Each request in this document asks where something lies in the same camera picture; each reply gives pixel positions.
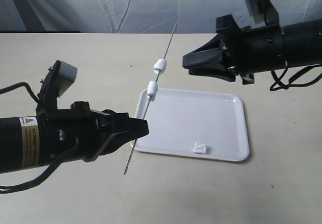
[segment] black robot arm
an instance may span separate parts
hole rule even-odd
[[[77,68],[57,60],[41,81],[38,97],[26,83],[0,90],[3,94],[25,87],[37,102],[36,116],[0,118],[0,173],[49,166],[32,181],[0,186],[0,193],[30,189],[64,162],[91,162],[148,134],[147,122],[130,118],[128,113],[95,111],[88,102],[74,102],[70,109],[58,109],[57,98],[73,84],[76,74]]]
[[[229,82],[241,76],[243,84],[247,85],[254,83],[254,73],[271,71],[275,80],[271,91],[306,87],[320,80],[322,74],[307,84],[293,83],[322,62],[322,19],[281,27],[270,0],[246,0],[246,3],[255,23],[265,22],[266,25],[240,28],[232,15],[217,18],[217,35],[183,56],[183,67],[189,74]],[[287,69],[307,65],[291,77],[288,84],[281,82]],[[285,69],[280,77],[276,76],[277,69]]]

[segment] yellow label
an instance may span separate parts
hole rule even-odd
[[[39,129],[36,117],[20,117],[22,133],[23,169],[38,165],[39,162]]]

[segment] metal rod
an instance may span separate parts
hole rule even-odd
[[[171,42],[172,42],[173,35],[174,35],[175,30],[176,30],[176,27],[177,27],[177,23],[178,23],[178,22],[176,22],[176,24],[175,24],[175,26],[174,26],[174,28],[173,28],[173,30],[172,30],[171,38],[170,38],[170,41],[169,41],[169,43],[168,43],[168,46],[167,46],[167,49],[166,49],[166,53],[165,53],[165,56],[163,57],[163,59],[165,59],[165,58],[166,58],[166,56],[167,56],[167,53],[168,53],[168,50],[169,50],[170,44],[171,44]],[[157,80],[159,79],[159,76],[160,76],[160,72],[157,74],[156,79],[155,79],[155,82],[157,82]],[[148,100],[147,105],[146,105],[146,108],[145,108],[145,111],[144,111],[144,113],[143,113],[143,117],[142,117],[142,119],[143,119],[143,120],[145,119],[145,116],[146,116],[147,110],[149,109],[150,102],[151,102],[151,100]],[[130,162],[131,162],[131,159],[132,159],[133,153],[134,153],[134,149],[135,149],[136,143],[137,143],[137,139],[136,139],[136,140],[134,141],[134,143],[133,143],[133,147],[132,147],[132,150],[131,150],[131,153],[130,153],[130,157],[129,157],[129,159],[128,159],[128,161],[127,161],[127,164],[126,164],[126,167],[125,167],[124,175],[126,175],[127,170],[128,170],[128,168],[129,168],[129,165],[130,165]]]

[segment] white table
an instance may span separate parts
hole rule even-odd
[[[232,93],[247,110],[251,158],[232,164],[135,152],[129,144],[94,163],[62,165],[42,185],[0,196],[1,223],[321,223],[322,83],[271,93],[269,73],[241,80],[192,77],[182,56],[213,35],[175,35],[159,87]],[[132,116],[139,93],[154,79],[169,35],[0,34],[0,87],[26,81],[35,92],[56,59],[78,67],[59,99]],[[309,80],[317,73],[305,77]],[[24,89],[0,96],[0,116],[34,114]],[[18,184],[42,169],[0,175]]]

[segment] plastic tray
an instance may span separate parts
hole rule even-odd
[[[135,117],[143,117],[146,98],[144,90]],[[159,89],[146,120],[150,133],[137,151],[234,162],[250,152],[243,103],[231,94]],[[193,153],[195,142],[207,144],[205,155]]]

